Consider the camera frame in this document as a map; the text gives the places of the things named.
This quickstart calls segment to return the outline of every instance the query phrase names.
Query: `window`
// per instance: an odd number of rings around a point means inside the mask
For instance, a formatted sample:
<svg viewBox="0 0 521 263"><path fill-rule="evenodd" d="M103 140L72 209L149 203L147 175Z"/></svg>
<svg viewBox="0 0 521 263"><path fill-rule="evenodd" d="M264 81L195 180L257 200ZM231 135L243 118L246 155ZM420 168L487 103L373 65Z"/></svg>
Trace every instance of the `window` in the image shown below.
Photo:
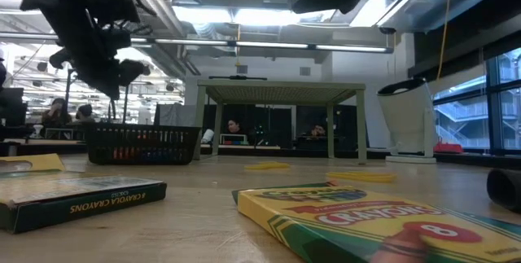
<svg viewBox="0 0 521 263"><path fill-rule="evenodd" d="M521 150L521 90L501 92L501 127L503 147Z"/></svg>
<svg viewBox="0 0 521 263"><path fill-rule="evenodd" d="M521 48L497 57L501 83L521 79Z"/></svg>
<svg viewBox="0 0 521 263"><path fill-rule="evenodd" d="M436 132L442 142L463 148L489 149L486 96L462 99L434 107Z"/></svg>
<svg viewBox="0 0 521 263"><path fill-rule="evenodd" d="M436 94L441 141L466 151L521 155L521 48L486 61L486 76Z"/></svg>

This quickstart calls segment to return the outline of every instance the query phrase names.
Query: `crayola logo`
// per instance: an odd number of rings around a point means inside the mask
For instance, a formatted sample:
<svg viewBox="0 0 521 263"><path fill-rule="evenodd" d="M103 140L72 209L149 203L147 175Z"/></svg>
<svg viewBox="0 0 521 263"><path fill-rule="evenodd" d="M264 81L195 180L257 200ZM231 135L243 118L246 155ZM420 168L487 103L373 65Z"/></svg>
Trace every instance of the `crayola logo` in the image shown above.
<svg viewBox="0 0 521 263"><path fill-rule="evenodd" d="M444 213L435 209L422 206L391 206L386 208L371 208L360 211L345 211L340 213L329 213L319 215L316 220L335 226L349 226L361 221L369 221L379 218L393 219L410 215L443 215Z"/></svg>
<svg viewBox="0 0 521 263"><path fill-rule="evenodd" d="M104 208L107 206L113 206L113 205L124 204L124 203L128 203L128 202L139 201L141 199L145 199L145 196L146 196L146 193L142 193L142 194L127 195L127 196L121 196L121 197L117 197L117 198L103 199L103 200L99 200L99 201L73 205L73 206L71 206L69 213L78 213L78 212L87 211L87 210L96 209L96 208Z"/></svg>
<svg viewBox="0 0 521 263"><path fill-rule="evenodd" d="M321 189L310 191L266 191L257 197L287 202L339 202L361 199L367 193L357 189Z"/></svg>

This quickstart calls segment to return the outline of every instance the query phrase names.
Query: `black basket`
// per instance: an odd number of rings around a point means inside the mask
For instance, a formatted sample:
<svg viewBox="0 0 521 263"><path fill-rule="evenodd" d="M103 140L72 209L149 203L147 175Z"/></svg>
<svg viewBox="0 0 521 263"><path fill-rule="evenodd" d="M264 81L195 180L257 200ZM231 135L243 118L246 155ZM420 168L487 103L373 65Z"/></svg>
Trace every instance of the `black basket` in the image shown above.
<svg viewBox="0 0 521 263"><path fill-rule="evenodd" d="M95 164L178 164L192 161L201 128L166 125L85 125Z"/></svg>

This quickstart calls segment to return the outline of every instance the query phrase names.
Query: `table leg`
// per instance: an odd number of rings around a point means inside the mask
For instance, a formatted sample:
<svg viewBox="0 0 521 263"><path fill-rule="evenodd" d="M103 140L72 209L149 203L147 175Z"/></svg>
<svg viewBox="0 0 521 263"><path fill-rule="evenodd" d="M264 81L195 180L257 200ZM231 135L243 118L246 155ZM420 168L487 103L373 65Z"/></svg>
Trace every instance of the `table leg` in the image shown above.
<svg viewBox="0 0 521 263"><path fill-rule="evenodd" d="M327 104L327 155L335 158L335 115L333 104Z"/></svg>
<svg viewBox="0 0 521 263"><path fill-rule="evenodd" d="M366 99L365 91L357 91L357 134L358 134L358 162L367 162L367 140L366 140Z"/></svg>
<svg viewBox="0 0 521 263"><path fill-rule="evenodd" d="M221 141L221 123L222 123L222 103L217 104L217 110L215 112L215 129L213 130L213 149L212 155L216 156L219 154L219 143Z"/></svg>
<svg viewBox="0 0 521 263"><path fill-rule="evenodd" d="M195 126L201 128L194 149L194 160L201 159L201 138L203 136L204 100L206 99L206 86L200 86L197 92L197 104L195 107Z"/></svg>

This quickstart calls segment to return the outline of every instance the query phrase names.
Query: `yellow cord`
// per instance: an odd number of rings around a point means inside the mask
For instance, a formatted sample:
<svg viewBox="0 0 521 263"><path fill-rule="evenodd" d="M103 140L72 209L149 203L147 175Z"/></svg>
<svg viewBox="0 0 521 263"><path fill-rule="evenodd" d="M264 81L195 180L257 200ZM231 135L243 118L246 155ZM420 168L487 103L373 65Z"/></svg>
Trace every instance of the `yellow cord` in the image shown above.
<svg viewBox="0 0 521 263"><path fill-rule="evenodd" d="M239 40L241 40L241 25L240 24L237 27L237 41L239 41ZM237 63L235 63L235 66L238 67L239 65L241 65L241 63L239 62L240 47L237 46L235 48L237 48Z"/></svg>
<svg viewBox="0 0 521 263"><path fill-rule="evenodd" d="M438 81L441 77L441 69L443 68L443 58L445 54L445 42L447 41L447 29L449 28L449 13L450 13L450 0L447 0L447 10L445 11L445 25L443 28L443 38L441 40L441 52L440 52L440 66L438 67Z"/></svg>

